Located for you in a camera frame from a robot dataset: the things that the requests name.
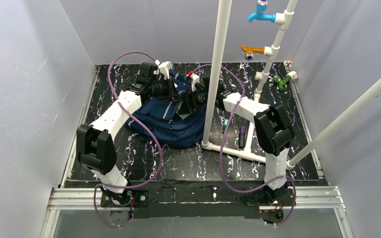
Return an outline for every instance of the green object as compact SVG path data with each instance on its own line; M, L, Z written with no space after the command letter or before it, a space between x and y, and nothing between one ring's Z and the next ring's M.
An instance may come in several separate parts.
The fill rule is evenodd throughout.
M223 130L226 129L226 126L227 126L227 123L229 122L228 119L225 119L224 122L223 122Z
M273 78L274 83L278 84L278 87L280 88L280 91L284 89L285 84L290 81L291 76L287 75L284 80L280 78L280 76L275 76Z

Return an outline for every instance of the white wall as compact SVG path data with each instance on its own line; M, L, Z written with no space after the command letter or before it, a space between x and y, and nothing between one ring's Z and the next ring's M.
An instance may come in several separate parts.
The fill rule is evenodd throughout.
M94 64L110 64L128 51L144 51L159 60L211 62L218 0L61 0ZM323 0L301 0L286 31L277 61L291 60ZM257 0L234 0L224 62L245 61L242 44L272 45L278 26L247 22ZM271 0L268 14L283 12L288 0ZM143 56L119 62L141 63ZM254 61L266 61L257 55Z
M381 1L325 0L293 61L313 137L381 77ZM355 237L381 237L381 96L318 149Z
M0 0L0 238L40 235L94 72L58 0Z

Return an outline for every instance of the blue fabric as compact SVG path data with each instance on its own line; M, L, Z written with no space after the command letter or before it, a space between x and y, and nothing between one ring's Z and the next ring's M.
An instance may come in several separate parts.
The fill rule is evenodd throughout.
M179 94L191 89L191 84L182 75L170 71ZM206 106L182 119L176 114L178 102L160 101L152 98L146 101L133 115L146 125L155 137L178 147L190 147L202 140ZM152 140L148 132L138 123L128 119L127 124L139 133L141 140Z

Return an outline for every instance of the blue faucet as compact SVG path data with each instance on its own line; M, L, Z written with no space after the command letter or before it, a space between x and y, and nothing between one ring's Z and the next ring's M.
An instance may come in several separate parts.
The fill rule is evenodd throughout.
M257 5L256 5L256 12L252 13L249 18L248 22L252 22L254 19L259 20L259 21L270 21L274 22L275 21L275 14L268 15L263 13L266 11L266 7L268 5L268 2L265 0L258 0Z

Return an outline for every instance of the marble pattern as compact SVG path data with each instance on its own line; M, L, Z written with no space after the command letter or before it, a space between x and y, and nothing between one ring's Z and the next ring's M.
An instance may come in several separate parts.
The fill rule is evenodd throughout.
M252 98L253 91L257 85L257 81L254 80L255 72L262 71L264 63L227 63L224 65L243 81L247 96ZM174 64L174 71L185 74L197 66L199 64ZM97 81L86 117L86 124L98 118L115 100L107 83L107 68L108 65L97 67ZM137 73L139 73L138 64L116 65L114 67L112 70L112 80L114 80L114 86L117 88L118 93L123 83L134 79ZM308 141L291 87L287 85L285 90L279 92L277 86L272 85L273 76L279 75L283 78L285 77L286 71L283 63L275 63L270 73L269 83L266 83L263 87L260 102L283 104L286 108L296 132L296 138L289 152L289 159L306 146ZM199 74L205 77L209 76L210 67L201 69ZM220 78L221 83L226 87L237 88L241 92L238 82L235 82L234 78L229 74L222 72ZM220 144L222 122L229 116L228 112L220 109L214 111L210 135L211 142ZM239 128L242 125L247 127L248 124L249 122L242 117L236 116L233 119L233 126L230 127L228 132L228 147L233 149L238 148ZM137 133L128 127L123 127L115 138L115 147L118 155L117 166L128 180L146 180L154 175L159 161L159 151L156 149L155 143L141 141ZM162 144L162 151L164 165L161 174L156 180L221 180L218 166L218 152L203 150L200 144L185 149ZM256 135L253 136L252 151L263 155L263 150L258 145ZM229 180L263 180L265 173L264 164L242 160L226 154L224 155L223 168ZM296 180L317 180L318 175L311 155L307 159L302 160L293 170L289 171L288 175ZM71 177L68 178L71 181L91 181L96 179L93 173L77 162L74 163Z

